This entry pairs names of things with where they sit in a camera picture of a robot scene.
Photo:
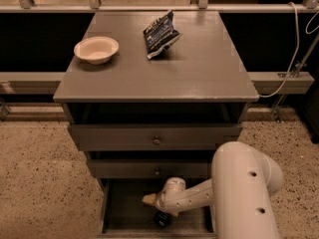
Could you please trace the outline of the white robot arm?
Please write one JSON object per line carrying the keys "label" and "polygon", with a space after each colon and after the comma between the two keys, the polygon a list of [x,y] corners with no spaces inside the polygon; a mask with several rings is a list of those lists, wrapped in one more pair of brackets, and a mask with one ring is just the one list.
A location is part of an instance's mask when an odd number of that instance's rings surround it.
{"label": "white robot arm", "polygon": [[183,179],[172,177],[143,203],[173,216],[208,206],[218,239],[281,239],[270,197],[282,186],[283,172],[275,160],[230,141],[215,152],[210,179],[187,188]]}

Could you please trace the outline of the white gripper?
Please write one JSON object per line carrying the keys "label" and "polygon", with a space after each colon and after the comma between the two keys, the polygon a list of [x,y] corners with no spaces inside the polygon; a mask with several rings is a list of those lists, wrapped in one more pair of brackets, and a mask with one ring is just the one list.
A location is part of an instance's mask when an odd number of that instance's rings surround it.
{"label": "white gripper", "polygon": [[181,194],[185,191],[185,181],[179,177],[169,178],[160,193],[145,195],[143,204],[155,206],[158,210],[168,214],[178,214]]}

